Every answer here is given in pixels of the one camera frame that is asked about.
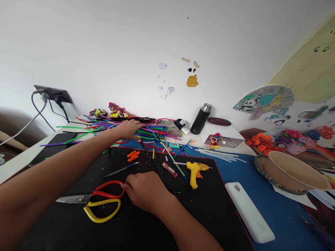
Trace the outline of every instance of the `red scissors handle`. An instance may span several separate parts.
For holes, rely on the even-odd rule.
[[[103,191],[99,191],[100,189],[104,188],[105,186],[108,186],[110,184],[119,184],[119,185],[123,185],[123,182],[121,181],[109,181],[109,182],[106,182],[105,184],[102,184],[101,186],[97,187],[95,189],[95,191],[92,193],[92,196],[94,195],[100,195],[100,196],[103,196],[103,197],[106,197],[106,198],[109,198],[109,199],[120,199],[123,194],[125,193],[125,190],[122,189],[122,193],[120,195],[112,195],[112,194],[109,194],[109,193],[106,193],[106,192],[103,192]]]

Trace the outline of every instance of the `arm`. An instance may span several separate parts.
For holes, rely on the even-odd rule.
[[[157,216],[180,251],[223,250],[215,238],[171,194],[155,172],[129,175],[122,185],[134,205]]]
[[[135,139],[143,127],[138,121],[124,121],[114,129],[78,143],[29,168],[0,186],[0,250],[12,250],[39,215],[54,203],[120,139]]]

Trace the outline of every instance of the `power outlet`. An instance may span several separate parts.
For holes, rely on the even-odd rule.
[[[47,94],[49,94],[49,99],[50,100],[55,100],[56,95],[61,95],[64,97],[62,102],[66,103],[73,103],[69,93],[66,90],[61,90],[57,88],[51,88],[51,87],[46,87],[46,86],[41,86],[41,85],[34,85],[35,88],[38,89],[43,89]]]

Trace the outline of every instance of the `kraft paper bowl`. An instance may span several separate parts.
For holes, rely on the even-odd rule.
[[[271,151],[263,166],[275,181],[292,190],[329,190],[328,180],[314,168],[286,153]]]

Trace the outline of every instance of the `scissors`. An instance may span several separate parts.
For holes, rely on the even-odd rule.
[[[102,184],[101,186],[97,187],[95,189],[95,191],[93,193],[89,194],[89,195],[64,196],[64,197],[58,198],[58,200],[56,200],[56,202],[69,203],[69,204],[85,203],[86,206],[84,206],[84,211],[87,214],[87,216],[91,219],[91,221],[93,221],[95,223],[104,223],[106,221],[109,221],[111,218],[113,218],[118,213],[118,211],[120,210],[120,207],[121,207],[120,198],[125,193],[124,189],[122,189],[123,191],[120,195],[112,195],[112,194],[100,191],[100,189],[102,189],[105,186],[108,186],[110,184],[123,185],[123,183],[121,181],[117,181],[117,180],[109,181],[109,182],[106,182],[105,184]],[[100,196],[106,197],[108,199],[98,201],[98,202],[91,202],[90,199],[94,195],[100,195]],[[112,202],[117,202],[118,203],[118,208],[111,215],[109,215],[105,218],[98,218],[97,216],[95,216],[92,213],[92,210],[90,209],[90,207],[100,206],[100,205],[104,205],[104,204],[112,203]]]

